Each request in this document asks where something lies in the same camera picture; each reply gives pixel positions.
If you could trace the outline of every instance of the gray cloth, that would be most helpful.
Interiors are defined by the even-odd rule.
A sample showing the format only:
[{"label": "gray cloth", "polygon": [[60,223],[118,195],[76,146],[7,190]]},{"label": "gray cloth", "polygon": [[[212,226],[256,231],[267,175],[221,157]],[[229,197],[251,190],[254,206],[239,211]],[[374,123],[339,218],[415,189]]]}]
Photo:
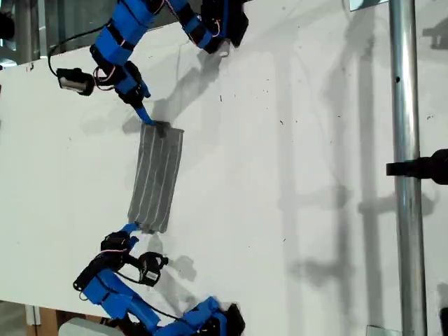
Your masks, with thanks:
[{"label": "gray cloth", "polygon": [[183,130],[170,128],[161,138],[155,127],[142,125],[130,222],[144,232],[165,232],[181,163]]}]

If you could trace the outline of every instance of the metal pole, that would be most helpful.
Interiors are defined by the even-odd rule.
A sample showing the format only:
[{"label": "metal pole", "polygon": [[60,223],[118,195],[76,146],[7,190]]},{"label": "metal pole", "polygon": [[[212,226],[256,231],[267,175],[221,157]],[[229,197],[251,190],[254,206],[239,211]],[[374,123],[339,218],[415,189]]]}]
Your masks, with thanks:
[{"label": "metal pole", "polygon": [[[390,0],[395,161],[417,159],[419,106],[414,0]],[[420,180],[395,178],[403,336],[427,336]]]}]

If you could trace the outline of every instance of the white table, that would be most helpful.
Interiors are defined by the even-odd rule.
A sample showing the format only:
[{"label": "white table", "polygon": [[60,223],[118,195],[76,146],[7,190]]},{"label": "white table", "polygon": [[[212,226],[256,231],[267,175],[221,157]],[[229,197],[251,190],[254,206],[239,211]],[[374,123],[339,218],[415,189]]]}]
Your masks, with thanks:
[{"label": "white table", "polygon": [[[420,36],[446,8],[417,5],[430,155],[448,142],[448,52]],[[201,62],[177,24],[147,34],[132,56],[153,93],[147,109],[185,130],[168,232],[136,251],[162,247],[177,261],[155,290],[138,290],[175,314],[208,295],[238,302],[249,336],[399,330],[387,5],[246,7],[244,43],[220,62]],[[94,67],[87,49],[53,64]],[[111,92],[59,89],[45,60],[1,71],[0,84],[0,299],[103,314],[72,283],[127,221],[136,115]],[[429,335],[439,335],[448,189],[425,181],[423,193]]]}]

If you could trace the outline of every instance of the cloth stripe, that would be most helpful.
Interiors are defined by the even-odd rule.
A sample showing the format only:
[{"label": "cloth stripe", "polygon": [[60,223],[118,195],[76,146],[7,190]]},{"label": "cloth stripe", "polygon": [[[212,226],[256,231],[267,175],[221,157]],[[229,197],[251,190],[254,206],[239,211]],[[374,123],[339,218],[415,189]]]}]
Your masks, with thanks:
[{"label": "cloth stripe", "polygon": [[160,138],[153,126],[140,131],[139,159],[128,217],[144,232],[165,232],[179,172],[183,130],[168,129]]}]

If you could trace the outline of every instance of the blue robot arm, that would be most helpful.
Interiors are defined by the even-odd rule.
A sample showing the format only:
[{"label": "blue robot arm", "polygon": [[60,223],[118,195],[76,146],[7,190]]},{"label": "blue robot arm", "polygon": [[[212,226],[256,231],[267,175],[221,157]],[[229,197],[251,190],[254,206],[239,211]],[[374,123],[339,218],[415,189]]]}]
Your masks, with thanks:
[{"label": "blue robot arm", "polygon": [[[245,324],[238,307],[233,304],[223,311],[213,297],[199,303],[175,322],[158,325],[160,318],[154,308],[116,275],[124,264],[129,263],[140,272],[138,283],[154,286],[160,279],[160,270],[168,263],[168,259],[159,253],[146,252],[138,259],[129,255],[138,242],[130,235],[138,229],[138,224],[130,223],[106,236],[101,243],[101,253],[81,272],[73,287],[94,305],[101,305],[129,336],[240,336]],[[139,322],[132,323],[130,314]]]},{"label": "blue robot arm", "polygon": [[[92,94],[95,86],[113,88],[144,123],[156,125],[143,105],[143,99],[151,96],[148,86],[137,67],[129,61],[155,16],[167,5],[190,40],[208,53],[214,53],[225,39],[234,46],[241,43],[249,24],[243,12],[244,1],[204,0],[199,19],[186,0],[119,0],[112,18],[90,47],[98,65],[93,76],[80,69],[58,69],[59,86],[86,96]],[[99,76],[100,69],[105,76]]]}]

